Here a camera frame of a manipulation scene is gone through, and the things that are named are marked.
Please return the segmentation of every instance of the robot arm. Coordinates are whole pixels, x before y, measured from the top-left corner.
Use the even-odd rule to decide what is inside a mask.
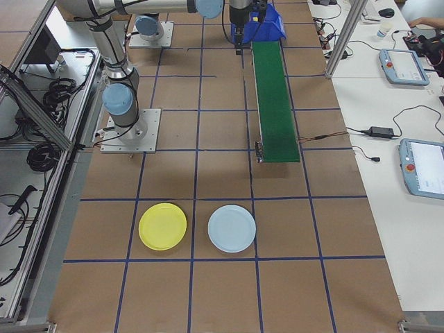
[[[212,19],[222,11],[223,0],[59,0],[60,4],[79,21],[86,21],[101,52],[105,63],[105,72],[114,81],[133,80],[135,69],[128,62],[120,45],[117,34],[112,28],[110,11],[120,14],[149,14],[161,12],[199,12],[203,17]],[[155,31],[152,22],[147,30]],[[138,78],[133,80],[137,89]]]
[[[265,19],[267,0],[230,0],[230,22],[234,24],[234,47],[236,54],[242,54],[244,27],[250,21],[250,13],[258,12],[257,20]]]

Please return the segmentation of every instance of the conveyor belt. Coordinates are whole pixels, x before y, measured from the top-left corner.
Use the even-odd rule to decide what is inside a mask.
[[[254,42],[263,162],[299,162],[294,118],[278,42]]]

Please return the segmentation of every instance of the power adapter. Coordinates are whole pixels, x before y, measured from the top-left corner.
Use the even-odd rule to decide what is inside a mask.
[[[332,52],[333,52],[333,51],[330,51],[330,52],[324,53],[324,58],[325,58],[325,59],[330,59],[330,57],[332,56]],[[341,60],[343,60],[343,59],[347,59],[348,56],[349,56],[349,55],[348,55],[347,51],[344,51],[344,53],[342,53]]]
[[[369,137],[381,137],[383,139],[392,139],[395,136],[392,128],[372,126],[368,130],[363,130],[361,133]]]

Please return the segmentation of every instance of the screen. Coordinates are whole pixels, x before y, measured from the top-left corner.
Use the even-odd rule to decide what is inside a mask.
[[[422,81],[421,72],[412,53],[389,51],[388,56],[393,63],[393,69],[398,78],[402,80]]]
[[[444,194],[444,147],[411,142],[420,191]]]

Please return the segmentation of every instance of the metal mounting plate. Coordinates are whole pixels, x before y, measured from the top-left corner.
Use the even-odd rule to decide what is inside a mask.
[[[143,40],[140,35],[132,35],[128,46],[131,49],[159,49],[161,47],[171,47],[173,39],[174,22],[160,22],[164,28],[164,35],[159,40],[150,42]]]
[[[157,135],[159,133],[161,109],[142,109],[140,117],[148,124],[148,131],[141,139],[135,140],[134,144],[129,145],[127,142],[118,139],[115,131],[111,130],[105,133],[104,140],[112,139],[101,144],[100,151],[102,153],[155,153],[157,145]],[[107,127],[113,127],[114,122],[111,117],[108,119]]]

